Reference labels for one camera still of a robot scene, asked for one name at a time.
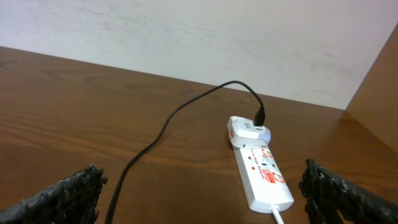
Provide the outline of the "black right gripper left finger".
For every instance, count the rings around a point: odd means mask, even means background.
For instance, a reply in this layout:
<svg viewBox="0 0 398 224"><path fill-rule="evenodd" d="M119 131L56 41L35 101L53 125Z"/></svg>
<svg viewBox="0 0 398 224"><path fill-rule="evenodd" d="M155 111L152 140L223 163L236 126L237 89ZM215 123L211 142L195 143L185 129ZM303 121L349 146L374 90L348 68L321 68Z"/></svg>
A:
<svg viewBox="0 0 398 224"><path fill-rule="evenodd" d="M93 164L1 210L1 224L92 224L108 179Z"/></svg>

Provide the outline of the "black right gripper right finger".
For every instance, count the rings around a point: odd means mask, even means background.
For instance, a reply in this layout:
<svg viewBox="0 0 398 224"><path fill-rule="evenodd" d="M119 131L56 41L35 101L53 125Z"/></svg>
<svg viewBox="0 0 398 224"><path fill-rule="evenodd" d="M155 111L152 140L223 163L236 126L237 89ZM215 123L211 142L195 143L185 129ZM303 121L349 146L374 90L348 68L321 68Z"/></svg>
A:
<svg viewBox="0 0 398 224"><path fill-rule="evenodd" d="M305 161L298 186L306 199L311 224L352 223L397 224L397 205L344 179L317 164Z"/></svg>

